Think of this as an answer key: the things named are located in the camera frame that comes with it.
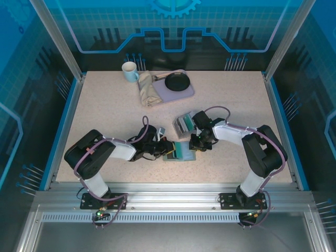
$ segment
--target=gear logo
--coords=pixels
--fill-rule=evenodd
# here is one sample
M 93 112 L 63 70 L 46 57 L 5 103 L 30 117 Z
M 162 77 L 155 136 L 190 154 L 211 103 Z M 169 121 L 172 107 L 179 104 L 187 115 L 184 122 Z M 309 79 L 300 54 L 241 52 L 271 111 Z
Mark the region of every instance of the gear logo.
M 20 26 L 29 20 L 31 9 L 29 0 L 0 0 L 0 7 L 5 6 L 11 17 Z
M 149 0 L 152 11 L 156 10 L 157 14 L 163 14 L 165 18 L 189 15 L 189 11 L 196 10 L 196 4 L 200 3 L 201 0 Z

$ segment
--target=purple tray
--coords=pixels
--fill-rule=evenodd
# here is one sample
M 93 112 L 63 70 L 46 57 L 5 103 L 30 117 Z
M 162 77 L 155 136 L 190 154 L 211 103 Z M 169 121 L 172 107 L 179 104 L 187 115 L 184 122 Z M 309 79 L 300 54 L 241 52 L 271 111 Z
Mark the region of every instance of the purple tray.
M 176 71 L 171 71 L 171 72 L 167 73 L 167 75 L 171 74 L 173 72 L 182 72 L 182 73 L 186 74 L 186 72 L 184 70 L 176 70 Z M 165 78 L 153 82 L 153 87 L 154 87 L 155 91 L 158 93 L 158 95 L 162 99 L 162 103 L 159 103 L 159 104 L 184 99 L 184 98 L 193 96 L 194 93 L 195 93 L 191 83 L 186 90 L 172 91 L 172 90 L 170 90 L 166 87 L 166 85 L 164 83 L 164 80 L 165 80 Z

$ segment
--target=black frying pan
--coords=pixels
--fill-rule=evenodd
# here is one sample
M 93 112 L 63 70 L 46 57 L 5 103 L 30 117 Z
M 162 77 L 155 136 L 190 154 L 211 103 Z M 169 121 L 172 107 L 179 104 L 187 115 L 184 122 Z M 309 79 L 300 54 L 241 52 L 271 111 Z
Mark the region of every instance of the black frying pan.
M 190 79 L 182 72 L 174 72 L 165 78 L 164 83 L 172 91 L 183 91 L 190 86 Z

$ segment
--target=white mug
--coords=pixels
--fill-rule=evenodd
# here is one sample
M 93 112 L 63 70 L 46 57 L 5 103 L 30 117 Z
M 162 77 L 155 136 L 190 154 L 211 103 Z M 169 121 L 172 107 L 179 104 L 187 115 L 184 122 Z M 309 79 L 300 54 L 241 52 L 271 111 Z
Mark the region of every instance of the white mug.
M 136 82 L 139 79 L 136 63 L 128 61 L 122 64 L 122 71 L 127 81 Z

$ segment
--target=speckled tabletop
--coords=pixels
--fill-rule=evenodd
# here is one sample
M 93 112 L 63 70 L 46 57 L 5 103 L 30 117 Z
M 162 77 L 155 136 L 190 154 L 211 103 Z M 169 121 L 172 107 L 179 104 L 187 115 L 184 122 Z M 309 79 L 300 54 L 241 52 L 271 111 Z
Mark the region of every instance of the speckled tabletop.
M 187 74 L 194 96 L 145 108 L 140 103 L 138 85 L 127 82 L 121 71 L 87 72 L 65 151 L 91 129 L 119 139 L 137 135 L 143 115 L 156 128 L 164 127 L 169 140 L 177 141 L 172 125 L 177 116 L 215 105 L 231 110 L 230 122 L 250 127 L 267 124 L 279 137 L 261 72 L 188 71 Z M 224 118 L 226 111 L 213 109 L 207 114 L 212 119 Z M 127 162 L 109 158 L 100 172 L 106 182 L 241 183 L 249 170 L 242 147 L 219 141 L 211 151 L 196 152 L 196 161 L 164 162 L 160 158 Z M 78 181 L 64 160 L 57 181 Z M 292 182 L 288 167 L 271 182 Z

